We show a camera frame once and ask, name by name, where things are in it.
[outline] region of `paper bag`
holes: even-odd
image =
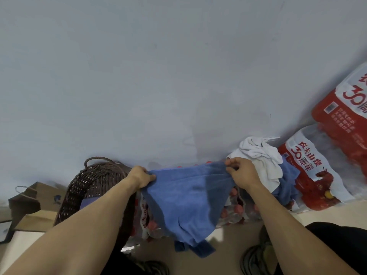
[[[13,219],[12,229],[35,232],[48,231],[53,227],[66,191],[41,182],[24,188],[26,190],[23,193],[9,199]]]

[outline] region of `forearm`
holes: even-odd
[[[129,197],[130,178],[40,237],[4,275],[100,274],[115,244]]]
[[[248,189],[259,208],[280,267],[291,274],[357,274],[308,231],[262,185]]]

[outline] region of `brown wicker basket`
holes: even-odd
[[[88,162],[93,159],[102,159],[104,161],[88,166]],[[111,187],[124,179],[131,170],[131,168],[121,162],[112,161],[106,157],[91,157],[84,162],[84,166],[84,170],[81,170],[70,182],[54,225],[61,223],[76,213],[83,199],[99,197],[105,194]],[[121,250],[126,244],[132,230],[134,211],[135,193],[127,203],[114,250]]]

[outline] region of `qr code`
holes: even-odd
[[[328,107],[324,109],[326,114],[330,114],[335,108],[337,108],[338,104],[336,102],[332,102]]]

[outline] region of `finger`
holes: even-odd
[[[230,175],[232,175],[232,174],[234,174],[234,173],[235,173],[235,169],[233,169],[232,167],[227,167],[227,168],[226,168],[226,171],[227,171]]]
[[[150,175],[150,179],[149,179],[149,181],[154,181],[154,180],[156,180],[156,175]]]

